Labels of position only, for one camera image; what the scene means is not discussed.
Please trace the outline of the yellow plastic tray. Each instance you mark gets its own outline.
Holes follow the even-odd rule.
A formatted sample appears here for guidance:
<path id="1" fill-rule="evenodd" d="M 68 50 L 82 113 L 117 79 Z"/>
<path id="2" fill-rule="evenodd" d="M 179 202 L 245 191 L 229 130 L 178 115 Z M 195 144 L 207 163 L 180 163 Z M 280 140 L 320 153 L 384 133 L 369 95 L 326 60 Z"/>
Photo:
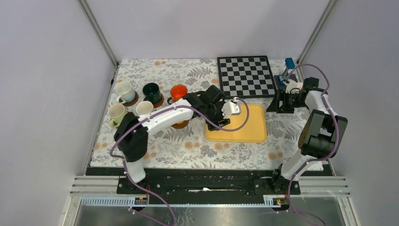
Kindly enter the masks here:
<path id="1" fill-rule="evenodd" d="M 261 105 L 249 104 L 249 119 L 246 125 L 234 132 L 205 129 L 205 137 L 210 141 L 263 143 L 267 139 L 264 109 Z"/>

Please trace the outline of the light brown coaster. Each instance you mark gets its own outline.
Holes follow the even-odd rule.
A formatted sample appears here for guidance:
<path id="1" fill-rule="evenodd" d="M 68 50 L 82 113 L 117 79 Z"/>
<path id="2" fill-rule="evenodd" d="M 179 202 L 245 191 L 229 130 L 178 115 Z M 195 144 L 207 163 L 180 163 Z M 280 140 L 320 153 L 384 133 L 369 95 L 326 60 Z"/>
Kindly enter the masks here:
<path id="1" fill-rule="evenodd" d="M 189 123 L 189 120 L 185 120 L 185 121 L 181 121 L 181 122 L 173 124 L 172 127 L 175 129 L 182 129 L 182 128 L 186 127 L 188 125 L 188 123 Z"/>

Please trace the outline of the orange mug black handle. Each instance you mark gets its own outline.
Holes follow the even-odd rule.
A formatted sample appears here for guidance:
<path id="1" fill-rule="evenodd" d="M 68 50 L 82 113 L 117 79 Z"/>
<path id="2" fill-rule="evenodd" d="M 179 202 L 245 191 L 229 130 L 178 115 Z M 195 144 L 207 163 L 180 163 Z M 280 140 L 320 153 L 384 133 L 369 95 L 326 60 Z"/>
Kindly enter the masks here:
<path id="1" fill-rule="evenodd" d="M 188 89 L 186 86 L 182 84 L 175 85 L 170 91 L 171 97 L 167 99 L 167 103 L 170 105 L 184 97 L 187 93 Z"/>

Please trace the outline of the dark green mug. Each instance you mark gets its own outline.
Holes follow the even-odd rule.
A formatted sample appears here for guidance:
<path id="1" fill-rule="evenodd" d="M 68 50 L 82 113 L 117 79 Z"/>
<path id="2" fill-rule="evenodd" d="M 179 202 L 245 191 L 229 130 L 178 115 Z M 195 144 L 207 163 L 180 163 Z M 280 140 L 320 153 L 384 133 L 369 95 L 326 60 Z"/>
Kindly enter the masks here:
<path id="1" fill-rule="evenodd" d="M 144 94 L 145 101 L 150 101 L 153 104 L 158 103 L 162 99 L 159 86 L 154 83 L 147 83 L 144 85 L 142 92 Z"/>

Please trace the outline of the pink mug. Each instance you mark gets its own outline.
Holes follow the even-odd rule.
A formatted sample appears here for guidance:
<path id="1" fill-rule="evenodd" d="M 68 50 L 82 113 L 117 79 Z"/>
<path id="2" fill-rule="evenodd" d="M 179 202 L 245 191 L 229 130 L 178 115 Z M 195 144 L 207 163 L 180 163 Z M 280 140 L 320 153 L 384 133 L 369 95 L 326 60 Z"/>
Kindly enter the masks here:
<path id="1" fill-rule="evenodd" d="M 154 111 L 154 106 L 150 101 L 142 101 L 136 106 L 136 113 L 138 115 L 150 114 Z"/>

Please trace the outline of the white mug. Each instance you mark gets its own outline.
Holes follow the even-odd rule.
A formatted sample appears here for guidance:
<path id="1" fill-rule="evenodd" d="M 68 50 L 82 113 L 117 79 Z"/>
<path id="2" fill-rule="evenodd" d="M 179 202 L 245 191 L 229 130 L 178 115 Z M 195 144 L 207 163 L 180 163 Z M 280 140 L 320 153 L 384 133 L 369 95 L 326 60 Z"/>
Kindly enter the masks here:
<path id="1" fill-rule="evenodd" d="M 118 94 L 116 98 L 117 103 L 121 104 L 130 103 L 134 101 L 135 98 L 137 97 L 133 85 L 128 81 L 119 82 L 115 87 L 115 91 Z"/>

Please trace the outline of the light green mug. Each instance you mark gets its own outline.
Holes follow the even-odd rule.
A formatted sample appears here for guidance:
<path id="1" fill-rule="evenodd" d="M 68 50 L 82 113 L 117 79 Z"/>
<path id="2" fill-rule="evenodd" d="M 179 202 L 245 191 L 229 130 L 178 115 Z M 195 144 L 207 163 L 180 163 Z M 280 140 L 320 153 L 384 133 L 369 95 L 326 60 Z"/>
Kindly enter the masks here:
<path id="1" fill-rule="evenodd" d="M 109 126 L 111 128 L 117 128 L 125 115 L 128 113 L 126 107 L 123 104 L 113 104 L 108 109 L 108 115 L 110 116 Z"/>

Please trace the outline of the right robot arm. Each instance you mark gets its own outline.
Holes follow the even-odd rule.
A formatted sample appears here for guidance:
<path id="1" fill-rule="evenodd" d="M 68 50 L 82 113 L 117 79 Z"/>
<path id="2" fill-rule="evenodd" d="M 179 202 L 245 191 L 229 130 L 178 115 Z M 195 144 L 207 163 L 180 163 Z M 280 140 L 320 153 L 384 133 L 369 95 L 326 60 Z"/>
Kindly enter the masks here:
<path id="1" fill-rule="evenodd" d="M 298 139 L 299 150 L 273 172 L 270 188 L 276 194 L 286 191 L 311 164 L 334 157 L 348 124 L 345 117 L 333 110 L 327 91 L 319 88 L 318 79 L 289 79 L 284 83 L 266 111 L 294 113 L 296 108 L 306 108 L 310 116 Z"/>

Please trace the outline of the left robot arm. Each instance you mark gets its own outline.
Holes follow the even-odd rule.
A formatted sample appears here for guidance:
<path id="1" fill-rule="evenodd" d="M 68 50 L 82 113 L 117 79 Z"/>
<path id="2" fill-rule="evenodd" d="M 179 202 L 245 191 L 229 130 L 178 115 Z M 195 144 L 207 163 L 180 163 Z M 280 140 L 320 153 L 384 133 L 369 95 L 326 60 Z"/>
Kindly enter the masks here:
<path id="1" fill-rule="evenodd" d="M 121 158 L 125 172 L 130 176 L 128 188 L 136 194 L 145 190 L 143 157 L 152 135 L 198 116 L 207 120 L 209 130 L 219 130 L 230 123 L 229 116 L 240 113 L 237 99 L 226 101 L 224 93 L 212 85 L 205 91 L 187 93 L 176 102 L 152 113 L 141 116 L 126 114 L 114 134 L 114 140 L 116 148 L 123 153 Z"/>

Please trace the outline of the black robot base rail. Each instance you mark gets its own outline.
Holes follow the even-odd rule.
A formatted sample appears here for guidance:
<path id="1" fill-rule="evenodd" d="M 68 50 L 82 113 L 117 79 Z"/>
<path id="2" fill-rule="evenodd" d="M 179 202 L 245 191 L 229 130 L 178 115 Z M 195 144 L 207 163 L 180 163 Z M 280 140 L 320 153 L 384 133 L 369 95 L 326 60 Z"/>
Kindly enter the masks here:
<path id="1" fill-rule="evenodd" d="M 263 204 L 264 195 L 301 193 L 298 182 L 272 184 L 272 170 L 146 169 L 139 186 L 173 204 Z"/>

